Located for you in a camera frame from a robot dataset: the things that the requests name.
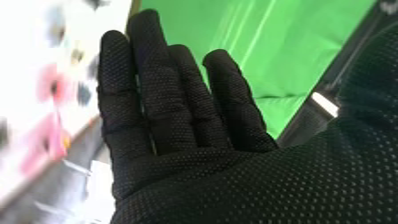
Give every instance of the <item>finger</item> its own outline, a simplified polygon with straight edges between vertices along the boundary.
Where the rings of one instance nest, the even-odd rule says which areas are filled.
[[[241,151],[266,152],[277,148],[266,134],[250,88],[233,58],[224,50],[204,58],[211,92],[225,118],[233,146]]]
[[[195,148],[192,115],[185,105],[158,14],[144,11],[128,27],[138,69],[142,102],[158,154]]]
[[[170,46],[169,52],[179,71],[186,105],[193,117],[197,146],[225,149],[227,135],[215,110],[213,98],[202,82],[195,59],[190,50],[183,45]]]
[[[126,156],[153,154],[140,113],[129,44],[117,31],[101,39],[98,99],[103,117],[103,137],[117,163]]]

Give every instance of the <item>green surface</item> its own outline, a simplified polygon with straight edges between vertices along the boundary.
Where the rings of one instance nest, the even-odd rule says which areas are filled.
[[[160,12],[169,44],[190,47],[197,63],[213,49],[229,51],[273,137],[282,132],[373,2],[142,0],[142,8]]]

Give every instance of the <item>textured fabric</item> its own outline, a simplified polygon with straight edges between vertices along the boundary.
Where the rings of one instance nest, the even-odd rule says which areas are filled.
[[[327,131],[286,149],[227,53],[204,59],[209,95],[154,11],[128,31],[129,42],[105,34],[99,55],[112,223],[398,223],[398,27],[355,60]]]

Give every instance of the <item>glove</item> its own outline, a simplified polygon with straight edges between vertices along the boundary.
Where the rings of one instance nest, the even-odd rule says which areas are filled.
[[[277,149],[238,65],[167,46],[158,14],[106,32],[99,111],[110,148],[112,223],[398,222],[398,29],[375,38],[341,91],[339,117]]]

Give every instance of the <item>pink object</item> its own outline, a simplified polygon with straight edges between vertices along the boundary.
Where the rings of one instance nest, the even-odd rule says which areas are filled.
[[[21,164],[21,172],[32,177],[39,172],[42,160],[57,160],[66,156],[64,130],[57,113],[46,116],[25,141],[28,155]]]
[[[55,105],[74,99],[76,86],[62,73],[57,72],[57,65],[50,64],[42,69],[37,85],[37,98],[44,102],[53,99]]]

